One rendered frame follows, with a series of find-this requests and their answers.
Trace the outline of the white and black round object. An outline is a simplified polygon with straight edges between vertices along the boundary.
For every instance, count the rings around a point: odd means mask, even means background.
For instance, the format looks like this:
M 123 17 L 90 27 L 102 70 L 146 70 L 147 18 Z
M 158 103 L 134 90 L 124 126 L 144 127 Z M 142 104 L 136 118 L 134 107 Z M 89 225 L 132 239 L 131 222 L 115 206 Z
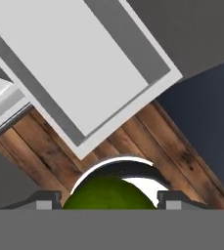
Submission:
M 153 202 L 155 207 L 159 206 L 157 193 L 169 190 L 168 182 L 152 161 L 125 154 L 108 157 L 94 164 L 76 181 L 70 193 L 74 194 L 89 179 L 101 176 L 115 176 L 134 185 Z

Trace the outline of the white freezer drawer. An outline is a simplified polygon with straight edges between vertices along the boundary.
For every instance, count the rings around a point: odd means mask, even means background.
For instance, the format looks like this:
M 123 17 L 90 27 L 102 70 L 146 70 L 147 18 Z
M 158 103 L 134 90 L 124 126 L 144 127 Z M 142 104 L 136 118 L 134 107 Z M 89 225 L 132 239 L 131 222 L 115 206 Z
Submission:
M 78 158 L 182 77 L 128 0 L 0 0 L 0 68 Z

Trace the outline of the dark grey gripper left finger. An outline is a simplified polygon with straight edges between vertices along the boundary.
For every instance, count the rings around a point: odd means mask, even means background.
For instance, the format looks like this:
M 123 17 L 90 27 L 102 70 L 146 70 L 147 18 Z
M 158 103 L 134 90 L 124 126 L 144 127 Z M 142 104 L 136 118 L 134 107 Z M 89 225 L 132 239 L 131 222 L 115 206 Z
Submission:
M 25 200 L 2 207 L 2 210 L 55 210 L 61 209 L 62 194 L 58 190 L 39 190 Z

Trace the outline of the green lime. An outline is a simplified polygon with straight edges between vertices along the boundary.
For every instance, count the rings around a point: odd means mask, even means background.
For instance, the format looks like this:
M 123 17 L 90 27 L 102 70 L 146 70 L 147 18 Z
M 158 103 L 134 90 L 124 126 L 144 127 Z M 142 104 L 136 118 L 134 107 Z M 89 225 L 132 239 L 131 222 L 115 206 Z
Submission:
M 147 210 L 154 203 L 134 185 L 117 177 L 93 178 L 78 187 L 65 202 L 73 210 Z

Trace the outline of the white fridge door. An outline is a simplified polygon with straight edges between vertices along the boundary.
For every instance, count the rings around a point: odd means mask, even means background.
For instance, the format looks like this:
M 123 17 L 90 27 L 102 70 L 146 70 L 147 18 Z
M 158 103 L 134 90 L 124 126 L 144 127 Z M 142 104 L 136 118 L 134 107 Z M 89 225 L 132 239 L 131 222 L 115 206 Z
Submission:
M 0 78 L 0 133 L 30 107 L 31 103 L 14 83 Z

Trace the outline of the dark blue cupboard front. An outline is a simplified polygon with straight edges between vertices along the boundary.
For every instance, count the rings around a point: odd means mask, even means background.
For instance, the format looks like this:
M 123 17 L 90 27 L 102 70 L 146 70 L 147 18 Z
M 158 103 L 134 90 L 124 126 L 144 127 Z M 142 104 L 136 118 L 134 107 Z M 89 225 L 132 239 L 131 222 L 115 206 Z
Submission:
M 175 84 L 157 102 L 224 187 L 224 63 Z

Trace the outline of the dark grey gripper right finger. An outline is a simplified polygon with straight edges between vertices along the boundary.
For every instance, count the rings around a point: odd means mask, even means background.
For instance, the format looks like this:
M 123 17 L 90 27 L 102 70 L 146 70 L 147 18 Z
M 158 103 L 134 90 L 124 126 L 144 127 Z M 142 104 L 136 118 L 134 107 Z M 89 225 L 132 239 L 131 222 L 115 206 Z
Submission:
M 208 209 L 207 205 L 192 200 L 181 190 L 160 190 L 157 199 L 157 208 L 163 210 Z

